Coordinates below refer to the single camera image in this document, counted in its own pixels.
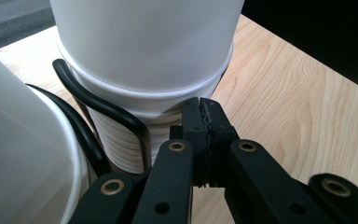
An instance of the white cylinder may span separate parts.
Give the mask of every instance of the white cylinder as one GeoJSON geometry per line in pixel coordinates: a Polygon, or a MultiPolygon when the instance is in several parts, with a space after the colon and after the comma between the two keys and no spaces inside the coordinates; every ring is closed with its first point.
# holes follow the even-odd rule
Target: white cylinder
{"type": "Polygon", "coordinates": [[[88,187],[69,120],[0,63],[0,223],[68,223],[88,187]]]}
{"type": "Polygon", "coordinates": [[[84,71],[122,89],[162,92],[227,67],[243,0],[50,3],[61,42],[84,71]]]}

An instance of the ribbed surface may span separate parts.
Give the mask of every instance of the ribbed surface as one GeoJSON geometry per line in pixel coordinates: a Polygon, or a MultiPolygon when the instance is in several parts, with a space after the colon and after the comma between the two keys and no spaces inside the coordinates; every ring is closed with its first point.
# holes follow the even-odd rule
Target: ribbed surface
{"type": "MultiPolygon", "coordinates": [[[[144,167],[138,138],[126,127],[107,116],[90,108],[88,110],[109,160],[126,172],[140,174],[144,167]]],[[[179,124],[181,116],[180,110],[178,110],[177,113],[170,113],[160,118],[143,120],[151,136],[152,162],[157,157],[161,144],[168,140],[170,126],[179,124]]]]}

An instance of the mounting hole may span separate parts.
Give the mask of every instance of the mounting hole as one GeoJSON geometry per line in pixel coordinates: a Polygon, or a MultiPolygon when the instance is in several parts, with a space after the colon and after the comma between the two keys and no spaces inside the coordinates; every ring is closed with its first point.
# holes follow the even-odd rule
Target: mounting hole
{"type": "Polygon", "coordinates": [[[185,144],[180,143],[180,142],[174,142],[174,143],[170,143],[168,145],[168,148],[172,151],[182,151],[183,149],[186,148],[185,144]]]}
{"type": "Polygon", "coordinates": [[[155,212],[160,215],[167,214],[170,211],[170,205],[168,203],[157,203],[155,205],[155,212]]]}
{"type": "Polygon", "coordinates": [[[124,182],[120,179],[111,179],[103,183],[101,192],[104,195],[114,195],[124,189],[124,182]]]}
{"type": "Polygon", "coordinates": [[[334,179],[325,178],[322,180],[322,187],[328,192],[337,195],[339,197],[349,197],[351,190],[341,182],[334,179]]]}
{"type": "Polygon", "coordinates": [[[289,205],[290,211],[299,216],[304,216],[307,214],[307,209],[305,209],[304,205],[300,203],[291,203],[289,205]]]}
{"type": "Polygon", "coordinates": [[[256,150],[256,147],[251,143],[240,143],[238,147],[246,152],[253,152],[256,150]]]}

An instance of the dark background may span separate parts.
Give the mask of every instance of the dark background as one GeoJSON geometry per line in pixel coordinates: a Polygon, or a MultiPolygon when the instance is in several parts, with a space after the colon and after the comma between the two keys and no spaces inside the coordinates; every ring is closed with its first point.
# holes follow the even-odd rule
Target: dark background
{"type": "MultiPolygon", "coordinates": [[[[242,14],[358,84],[358,1],[245,0],[242,14]]],[[[48,0],[0,0],[0,48],[54,24],[48,0]]]]}

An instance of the wooden table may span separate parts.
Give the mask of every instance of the wooden table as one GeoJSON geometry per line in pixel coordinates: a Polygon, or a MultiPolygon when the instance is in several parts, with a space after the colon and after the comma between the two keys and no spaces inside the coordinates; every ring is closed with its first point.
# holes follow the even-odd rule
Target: wooden table
{"type": "MultiPolygon", "coordinates": [[[[51,62],[56,28],[0,49],[23,82],[77,108],[51,62]]],[[[295,179],[341,175],[358,186],[358,86],[241,16],[230,66],[213,94],[241,138],[263,145],[295,179]]],[[[195,189],[194,223],[233,222],[221,189],[195,189]]]]}

